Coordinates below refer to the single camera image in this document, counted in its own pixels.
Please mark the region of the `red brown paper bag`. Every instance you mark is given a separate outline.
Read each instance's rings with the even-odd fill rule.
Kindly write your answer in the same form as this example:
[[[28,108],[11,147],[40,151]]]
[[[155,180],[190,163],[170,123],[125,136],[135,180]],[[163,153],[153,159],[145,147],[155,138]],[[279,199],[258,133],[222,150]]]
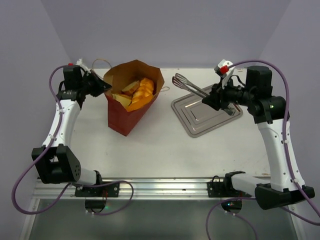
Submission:
[[[104,93],[108,127],[123,136],[145,115],[165,83],[160,68],[137,59],[110,68],[103,81],[111,85]]]

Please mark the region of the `braided fake bread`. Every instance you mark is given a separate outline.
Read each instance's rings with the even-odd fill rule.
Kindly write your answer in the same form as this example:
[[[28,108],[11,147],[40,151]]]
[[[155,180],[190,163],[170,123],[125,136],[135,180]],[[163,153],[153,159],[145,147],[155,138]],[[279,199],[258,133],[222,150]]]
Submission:
[[[143,78],[139,83],[138,89],[132,96],[131,104],[144,106],[153,99],[154,82],[148,78]]]

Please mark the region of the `metal tongs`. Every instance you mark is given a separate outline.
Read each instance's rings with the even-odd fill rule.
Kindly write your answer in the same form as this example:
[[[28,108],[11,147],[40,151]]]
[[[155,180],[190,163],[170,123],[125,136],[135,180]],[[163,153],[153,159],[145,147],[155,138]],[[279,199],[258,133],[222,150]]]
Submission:
[[[193,84],[191,81],[189,81],[184,75],[180,73],[176,73],[172,77],[172,83],[183,90],[188,91],[189,93],[192,93],[202,99],[202,103],[211,107],[212,109],[219,111],[223,110],[225,113],[227,113],[229,116],[233,116],[236,112],[236,107],[238,107],[238,104],[236,102],[225,102],[221,99],[214,99],[215,95],[213,93],[208,93],[204,91],[199,86]]]

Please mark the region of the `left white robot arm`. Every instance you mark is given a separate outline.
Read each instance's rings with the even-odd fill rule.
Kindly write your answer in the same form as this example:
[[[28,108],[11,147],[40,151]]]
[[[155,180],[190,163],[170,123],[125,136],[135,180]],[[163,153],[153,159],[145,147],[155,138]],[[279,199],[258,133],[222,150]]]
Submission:
[[[101,175],[97,170],[83,168],[70,144],[86,97],[98,97],[110,90],[111,85],[80,62],[64,65],[62,70],[63,81],[58,92],[53,93],[56,107],[51,128],[42,146],[32,150],[31,157],[44,184],[84,185],[96,197],[104,190]]]

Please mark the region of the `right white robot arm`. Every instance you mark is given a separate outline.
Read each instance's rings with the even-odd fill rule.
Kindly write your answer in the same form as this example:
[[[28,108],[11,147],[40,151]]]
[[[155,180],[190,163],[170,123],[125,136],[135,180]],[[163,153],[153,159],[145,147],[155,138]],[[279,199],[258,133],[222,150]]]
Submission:
[[[255,178],[243,171],[227,173],[223,192],[235,196],[239,191],[253,196],[263,210],[280,208],[314,198],[297,166],[291,144],[286,100],[272,95],[272,71],[266,66],[250,66],[243,86],[231,80],[234,69],[223,64],[215,67],[220,82],[211,87],[203,104],[215,110],[226,110],[230,104],[247,107],[260,131],[270,168],[270,180]]]

